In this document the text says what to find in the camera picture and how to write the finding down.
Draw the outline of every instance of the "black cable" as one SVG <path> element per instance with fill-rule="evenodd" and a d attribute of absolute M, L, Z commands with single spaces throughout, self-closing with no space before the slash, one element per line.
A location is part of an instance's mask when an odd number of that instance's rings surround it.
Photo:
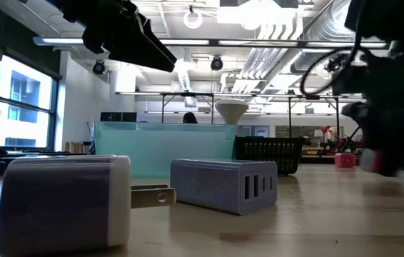
<path fill-rule="evenodd" d="M 329 89 L 335 82 L 339 81 L 341 78 L 344 77 L 345 73 L 346 73 L 346 68 L 351 66 L 351 63 L 354 61 L 356 55 L 358 54 L 359 51 L 362 51 L 364 54 L 372 54 L 370 52 L 370 50 L 368 50 L 365 47 L 362 47 L 360 45 L 361 41 L 362 41 L 362 20 L 363 17 L 365 16 L 365 10 L 367 9 L 367 1 L 368 0 L 363 0 L 360 11 L 359 11 L 359 16 L 358 16 L 358 20 L 356 21 L 356 33 L 355 33 L 355 41 L 354 41 L 354 46 L 353 47 L 341 47 L 339 49 L 335 49 L 329 53 L 324 54 L 322 57 L 320 57 L 317 61 L 315 61 L 310 68 L 304 73 L 304 75 L 302 76 L 301 79 L 301 84 L 300 84 L 300 90 L 301 93 L 305 96 L 312 96 L 312 95 L 316 95 L 319 94 L 327 89 Z M 308 76 L 310 75 L 311 71 L 315 68 L 315 66 L 317 66 L 322 60 L 328 58 L 329 56 L 332 56 L 336 53 L 342 52 L 342 51 L 347 51 L 347 50 L 351 50 L 350 55 L 348 57 L 348 59 L 345 62 L 345 66 L 343 66 L 340 71 L 336 74 L 333 74 L 332 79 L 323 87 L 321 87 L 320 89 L 308 93 L 305 90 L 305 83 L 307 81 Z"/>

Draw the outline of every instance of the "table surface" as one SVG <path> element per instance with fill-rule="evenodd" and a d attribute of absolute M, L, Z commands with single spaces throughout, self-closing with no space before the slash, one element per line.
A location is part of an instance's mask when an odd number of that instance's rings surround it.
<path fill-rule="evenodd" d="M 403 257 L 404 172 L 301 165 L 278 179 L 274 207 L 247 216 L 182 203 L 136 209 L 128 248 L 65 256 Z"/>

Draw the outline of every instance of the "ceiling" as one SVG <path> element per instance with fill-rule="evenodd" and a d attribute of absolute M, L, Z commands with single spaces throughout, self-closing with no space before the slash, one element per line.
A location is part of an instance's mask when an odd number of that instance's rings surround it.
<path fill-rule="evenodd" d="M 315 0 L 315 6 L 303 12 L 304 25 L 322 9 L 329 0 Z M 188 28 L 183 22 L 183 16 L 188 10 L 188 1 L 133 1 L 140 12 L 151 20 L 151 27 L 158 38 L 218 38 L 218 39 L 255 39 L 259 29 L 247 30 L 239 24 L 219 24 L 212 16 L 203 15 L 203 23 L 197 29 Z M 200 9 L 207 14 L 214 14 L 219 7 L 219 0 L 205 0 L 193 2 L 194 9 Z M 0 9 L 29 27 L 41 36 L 53 37 L 81 37 L 84 28 L 80 24 L 72 24 L 66 21 L 61 12 L 45 0 L 28 1 L 25 5 L 18 0 L 6 0 L 0 2 Z M 97 59 L 106 59 L 107 56 L 98 56 L 82 46 L 59 47 L 68 50 L 72 57 L 85 66 L 88 70 Z M 209 48 L 189 47 L 193 61 L 197 60 L 196 69 L 189 71 L 189 77 L 195 81 L 219 81 L 221 74 L 226 71 L 240 71 L 243 68 L 251 49 L 247 48 Z M 170 50 L 177 58 L 185 49 L 171 47 Z M 213 56 L 221 56 L 224 62 L 222 72 L 212 71 L 210 63 Z M 110 70 L 120 69 L 117 61 L 106 61 Z M 141 74 L 137 78 L 138 86 L 169 85 L 178 80 L 176 72 L 167 73 L 145 67 L 137 67 Z"/>

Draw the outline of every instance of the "red object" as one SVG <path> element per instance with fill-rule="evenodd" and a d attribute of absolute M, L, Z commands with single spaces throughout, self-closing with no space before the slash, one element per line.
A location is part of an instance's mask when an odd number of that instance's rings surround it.
<path fill-rule="evenodd" d="M 354 153 L 337 153 L 335 165 L 340 168 L 354 168 L 356 166 L 356 155 Z"/>

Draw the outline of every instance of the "wooden table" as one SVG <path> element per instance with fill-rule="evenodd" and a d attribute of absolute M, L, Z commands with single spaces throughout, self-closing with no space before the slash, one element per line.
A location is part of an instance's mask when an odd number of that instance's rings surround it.
<path fill-rule="evenodd" d="M 404 257 L 404 173 L 302 165 L 278 181 L 273 208 L 247 216 L 181 203 L 137 209 L 127 250 L 69 256 Z"/>

